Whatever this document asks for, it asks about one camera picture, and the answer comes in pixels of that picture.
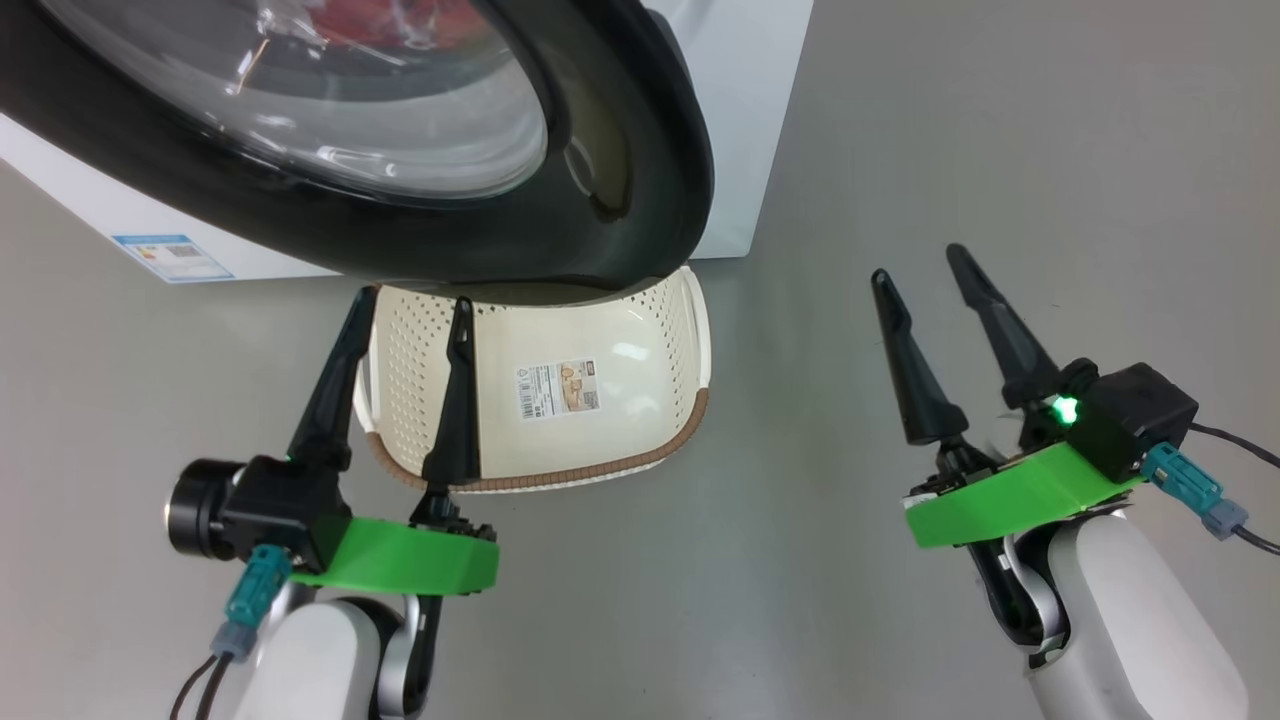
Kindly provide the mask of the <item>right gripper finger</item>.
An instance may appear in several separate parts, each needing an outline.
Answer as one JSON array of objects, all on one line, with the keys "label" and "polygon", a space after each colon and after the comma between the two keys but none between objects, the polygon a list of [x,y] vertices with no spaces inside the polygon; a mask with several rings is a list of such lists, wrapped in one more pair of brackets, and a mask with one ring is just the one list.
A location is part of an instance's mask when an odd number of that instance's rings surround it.
[{"label": "right gripper finger", "polygon": [[1004,293],[960,243],[946,258],[963,301],[980,319],[1004,383],[1001,397],[1010,409],[1041,404],[1059,392],[1059,366],[1030,332]]},{"label": "right gripper finger", "polygon": [[913,316],[890,273],[876,270],[870,287],[905,441],[928,446],[963,436],[969,429],[965,413],[950,402],[920,351]]}]

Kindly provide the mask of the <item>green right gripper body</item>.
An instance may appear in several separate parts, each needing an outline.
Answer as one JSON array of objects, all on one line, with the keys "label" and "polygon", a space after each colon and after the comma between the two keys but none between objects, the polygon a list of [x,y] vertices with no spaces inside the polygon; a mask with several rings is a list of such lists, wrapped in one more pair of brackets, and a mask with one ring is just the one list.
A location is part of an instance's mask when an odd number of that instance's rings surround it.
[{"label": "green right gripper body", "polygon": [[1062,442],[1001,468],[977,483],[905,502],[905,521],[922,548],[1001,541],[1098,507],[1144,477],[1110,480]]}]

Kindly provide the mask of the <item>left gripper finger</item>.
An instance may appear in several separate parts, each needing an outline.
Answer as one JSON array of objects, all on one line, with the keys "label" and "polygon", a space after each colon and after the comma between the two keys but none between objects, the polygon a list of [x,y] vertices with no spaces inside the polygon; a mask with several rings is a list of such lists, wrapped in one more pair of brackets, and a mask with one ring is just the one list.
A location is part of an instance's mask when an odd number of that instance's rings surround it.
[{"label": "left gripper finger", "polygon": [[475,306],[470,299],[454,302],[445,343],[449,375],[442,401],[435,445],[422,462],[429,491],[448,491],[480,479],[480,429],[475,363]]},{"label": "left gripper finger", "polygon": [[291,439],[287,457],[292,462],[349,469],[355,388],[372,336],[376,299],[378,287],[371,284],[356,293]]}]

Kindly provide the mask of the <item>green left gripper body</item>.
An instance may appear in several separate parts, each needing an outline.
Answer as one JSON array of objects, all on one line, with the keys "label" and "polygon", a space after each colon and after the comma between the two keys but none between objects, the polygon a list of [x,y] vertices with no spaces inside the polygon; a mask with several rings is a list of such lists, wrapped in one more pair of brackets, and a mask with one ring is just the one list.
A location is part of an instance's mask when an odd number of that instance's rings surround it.
[{"label": "green left gripper body", "polygon": [[296,570],[291,580],[370,594],[462,596],[497,583],[493,527],[474,525],[451,495],[430,491],[408,524],[356,518],[325,571]]}]

